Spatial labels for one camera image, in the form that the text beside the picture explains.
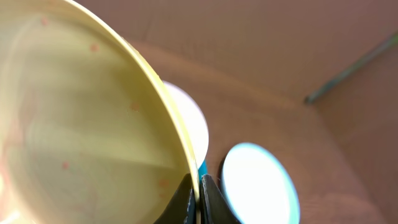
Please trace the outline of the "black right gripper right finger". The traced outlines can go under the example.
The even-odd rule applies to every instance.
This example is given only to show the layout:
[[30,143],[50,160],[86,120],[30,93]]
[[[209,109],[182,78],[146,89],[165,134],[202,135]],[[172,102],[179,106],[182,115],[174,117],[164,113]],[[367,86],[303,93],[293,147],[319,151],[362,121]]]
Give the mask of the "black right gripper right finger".
[[241,224],[209,174],[201,177],[200,211],[202,224]]

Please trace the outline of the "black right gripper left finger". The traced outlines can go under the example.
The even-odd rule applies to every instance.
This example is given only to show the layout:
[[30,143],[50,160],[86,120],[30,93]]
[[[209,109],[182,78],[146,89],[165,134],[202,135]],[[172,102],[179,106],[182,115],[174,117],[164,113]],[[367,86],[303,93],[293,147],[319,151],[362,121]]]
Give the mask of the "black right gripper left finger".
[[186,174],[154,224],[196,224],[196,202],[190,174]]

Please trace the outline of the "yellow plate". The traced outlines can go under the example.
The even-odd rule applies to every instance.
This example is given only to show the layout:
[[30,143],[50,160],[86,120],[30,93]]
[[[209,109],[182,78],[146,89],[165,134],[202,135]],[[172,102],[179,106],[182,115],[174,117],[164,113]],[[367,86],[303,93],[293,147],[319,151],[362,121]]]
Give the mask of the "yellow plate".
[[1,222],[154,223],[190,138],[140,53],[75,1],[1,1]]

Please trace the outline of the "light blue plate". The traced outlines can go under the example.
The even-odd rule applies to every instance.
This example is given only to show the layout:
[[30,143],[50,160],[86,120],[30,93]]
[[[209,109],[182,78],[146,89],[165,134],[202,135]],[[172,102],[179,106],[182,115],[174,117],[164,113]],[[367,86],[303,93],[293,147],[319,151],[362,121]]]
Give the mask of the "light blue plate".
[[243,142],[227,153],[221,191],[241,223],[299,224],[294,183],[279,160],[263,147]]

